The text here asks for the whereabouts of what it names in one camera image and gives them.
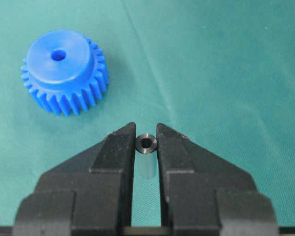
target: plastic gear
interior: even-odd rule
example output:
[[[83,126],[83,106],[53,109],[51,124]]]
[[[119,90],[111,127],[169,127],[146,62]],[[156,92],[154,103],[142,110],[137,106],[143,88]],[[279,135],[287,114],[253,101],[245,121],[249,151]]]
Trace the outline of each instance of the plastic gear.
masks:
[[[103,50],[72,31],[54,31],[37,39],[23,59],[21,78],[38,105],[56,115],[78,115],[102,100],[108,73]]]

